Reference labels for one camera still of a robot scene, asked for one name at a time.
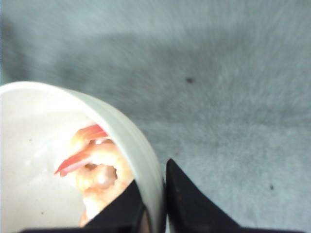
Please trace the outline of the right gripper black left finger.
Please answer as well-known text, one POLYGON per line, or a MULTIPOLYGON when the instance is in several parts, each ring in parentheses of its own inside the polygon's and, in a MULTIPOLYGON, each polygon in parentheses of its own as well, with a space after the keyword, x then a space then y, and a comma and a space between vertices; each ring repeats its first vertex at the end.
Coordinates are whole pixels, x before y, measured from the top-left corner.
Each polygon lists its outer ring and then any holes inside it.
POLYGON ((135 181, 82 228, 34 228, 24 233, 144 233, 146 207, 135 181))

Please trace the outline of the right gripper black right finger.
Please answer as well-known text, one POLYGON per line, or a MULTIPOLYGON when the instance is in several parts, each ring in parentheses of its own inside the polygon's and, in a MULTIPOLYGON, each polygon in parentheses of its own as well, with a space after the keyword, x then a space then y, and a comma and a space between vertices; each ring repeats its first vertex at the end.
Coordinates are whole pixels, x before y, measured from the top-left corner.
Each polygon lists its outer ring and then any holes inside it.
POLYGON ((174 159, 166 162, 166 209, 172 233, 301 233, 244 227, 208 198, 174 159))

